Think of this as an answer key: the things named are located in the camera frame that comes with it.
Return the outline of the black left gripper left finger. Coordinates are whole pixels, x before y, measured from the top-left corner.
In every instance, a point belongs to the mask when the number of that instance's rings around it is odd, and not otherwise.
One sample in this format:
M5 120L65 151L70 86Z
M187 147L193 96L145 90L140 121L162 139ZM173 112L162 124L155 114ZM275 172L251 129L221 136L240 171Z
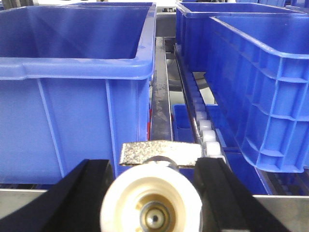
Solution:
M107 159L86 159L47 192L0 221L2 232L99 232L103 198L113 182Z

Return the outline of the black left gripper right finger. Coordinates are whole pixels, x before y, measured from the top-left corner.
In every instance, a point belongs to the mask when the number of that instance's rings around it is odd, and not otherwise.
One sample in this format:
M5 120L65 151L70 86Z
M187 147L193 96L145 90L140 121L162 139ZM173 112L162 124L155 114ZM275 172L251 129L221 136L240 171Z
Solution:
M204 232L286 232L222 159L198 158L194 185L202 200Z

